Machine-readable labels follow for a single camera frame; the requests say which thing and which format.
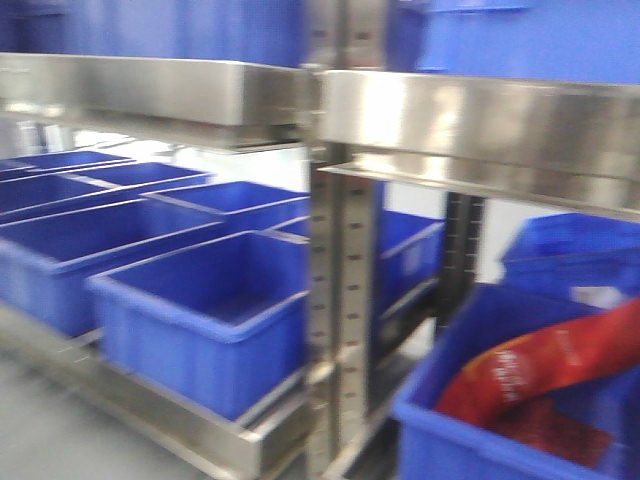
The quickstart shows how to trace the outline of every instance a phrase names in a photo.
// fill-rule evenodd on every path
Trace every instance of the red packaging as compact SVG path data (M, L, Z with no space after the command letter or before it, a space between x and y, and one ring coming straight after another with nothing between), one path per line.
M612 375L640 362L640 299L517 337L466 364L435 410L487 426L550 390Z

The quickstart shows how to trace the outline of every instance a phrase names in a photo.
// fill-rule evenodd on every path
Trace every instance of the blue plastic crate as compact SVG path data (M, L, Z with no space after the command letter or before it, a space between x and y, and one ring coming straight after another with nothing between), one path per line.
M640 477L640 367L557 390L552 396L561 413L613 435L601 472L625 480Z
M0 160L0 182L28 177L27 167L11 160Z
M38 175L0 183L0 225L114 203L129 195L63 175Z
M387 66L396 72L413 72L429 25L429 0L391 0L387 22Z
M374 266L377 318L422 281L437 274L444 235L444 223L433 218L383 210L378 222L380 236ZM309 220L294 219L275 229L308 237Z
M109 155L90 150L74 152L47 153L11 159L15 164L24 166L30 175L59 173L87 167L118 165L134 162L131 158Z
M502 257L502 283L577 300L576 287L640 294L640 225L578 213L528 220Z
M132 197L167 188L202 185L213 179L212 173L156 162L74 170L67 175L92 185L123 188Z
M228 233L266 230L309 213L306 194L250 182L179 188L150 196L218 215Z
M244 233L90 280L110 362L235 419L305 360L305 246Z
M71 53L296 67L304 19L303 0L74 0L66 27Z
M0 227L0 297L70 336L96 328L90 275L217 238L212 216L134 200Z
M20 0L15 22L18 49L29 53L68 53L68 0Z
M625 438L618 438L619 442L612 446L598 466L599 471L595 471L432 410L446 385L475 356L511 338L598 311L587 305L497 285L479 286L395 400L394 416L402 423L400 478L604 480L614 478L610 476L612 472L621 474L618 478L625 480L637 478L633 475L638 471L631 470L636 468L637 452L626 457L627 463L613 462L612 457L620 454L621 443L627 443L627 448L637 446L640 429L632 432L636 440L630 443ZM636 392L635 387L625 387L624 390L631 395ZM603 399L600 397L599 401L605 409L595 412L595 417L608 415L607 402ZM559 409L566 411L571 408L572 404L565 404L566 398L561 394L556 396L556 400ZM582 397L583 402L591 400L588 396ZM635 404L634 413L628 420L637 425L634 420L640 415L637 397L627 400L630 400L629 405ZM609 429L612 425L603 422L599 426ZM609 433L619 435L616 427Z
M434 0L418 69L640 83L638 24L629 0Z
M14 0L0 2L0 52L15 52L18 48L14 3Z

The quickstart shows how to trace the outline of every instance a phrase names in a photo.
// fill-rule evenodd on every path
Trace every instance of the stacked blue crate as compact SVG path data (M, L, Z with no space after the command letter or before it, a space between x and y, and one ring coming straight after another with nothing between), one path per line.
M287 67L299 66L307 53L304 0L26 0L20 5L11 25L17 27L15 48L23 52L235 60ZM389 69L415 69L427 5L427 0L391 0ZM8 32L4 29L0 35L9 38Z
M559 411L609 433L595 469L434 411L458 371L496 345L600 309L500 285L479 285L396 398L402 480L611 480L638 478L640 369L551 393Z
M640 4L629 0L433 0L418 70L640 82Z
M14 1L3 0L0 2L0 52L15 52L17 48Z
M305 250L245 232L91 278L103 353L238 418L304 365Z
M150 199L0 227L0 298L65 333L96 328L90 275L217 238L212 215Z

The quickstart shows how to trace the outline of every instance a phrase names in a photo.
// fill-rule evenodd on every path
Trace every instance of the shelf frame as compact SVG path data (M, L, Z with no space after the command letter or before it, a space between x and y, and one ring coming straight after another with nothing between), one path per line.
M0 348L217 480L272 479L303 451L311 415L301 372L237 422L104 363L68 339L0 305Z

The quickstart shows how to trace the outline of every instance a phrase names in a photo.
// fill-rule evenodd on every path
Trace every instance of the crate handle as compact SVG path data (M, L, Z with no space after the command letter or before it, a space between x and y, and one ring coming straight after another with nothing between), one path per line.
M532 8L535 0L434 0L429 8L435 13L473 13L492 11L520 12ZM431 15L429 28L422 38L422 56L416 70L444 73L450 70L451 57L459 41L456 15Z
M535 0L434 0L430 13L472 13L500 10L527 10Z

